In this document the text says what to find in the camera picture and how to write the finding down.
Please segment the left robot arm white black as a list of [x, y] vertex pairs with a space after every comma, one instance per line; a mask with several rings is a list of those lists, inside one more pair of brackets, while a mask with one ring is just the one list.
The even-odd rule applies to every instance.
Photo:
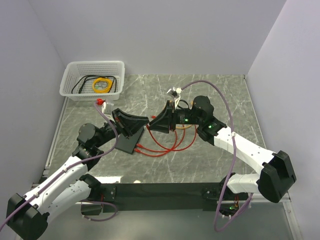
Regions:
[[99, 148], [119, 136], [129, 138], [145, 125], [145, 116], [127, 114], [120, 109], [112, 112], [102, 127], [85, 123], [78, 131], [76, 149], [67, 161], [50, 177], [29, 192], [14, 194], [7, 204], [5, 225], [23, 240], [37, 240], [49, 223], [70, 206], [82, 200], [95, 201], [100, 197], [100, 182], [88, 174], [101, 159], [109, 154]]

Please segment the black network switch box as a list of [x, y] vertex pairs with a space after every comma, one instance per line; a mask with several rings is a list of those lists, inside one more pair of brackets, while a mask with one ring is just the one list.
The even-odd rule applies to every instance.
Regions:
[[140, 142], [140, 139], [145, 131], [145, 128], [141, 128], [130, 138], [124, 137], [122, 134], [118, 137], [118, 142], [115, 148], [126, 154], [132, 155], [135, 151], [136, 145]]

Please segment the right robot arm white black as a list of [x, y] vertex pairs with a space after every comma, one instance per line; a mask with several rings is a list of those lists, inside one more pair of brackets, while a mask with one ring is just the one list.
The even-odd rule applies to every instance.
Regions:
[[278, 203], [297, 180], [286, 152], [265, 149], [232, 131], [214, 117], [214, 106], [207, 96], [196, 96], [192, 107], [184, 109], [175, 108], [174, 103], [167, 101], [148, 128], [169, 133], [182, 124], [196, 125], [196, 132], [204, 142], [235, 153], [255, 171], [254, 174], [232, 173], [228, 182], [220, 187], [220, 195], [226, 200], [239, 193], [260, 193], [268, 201]]

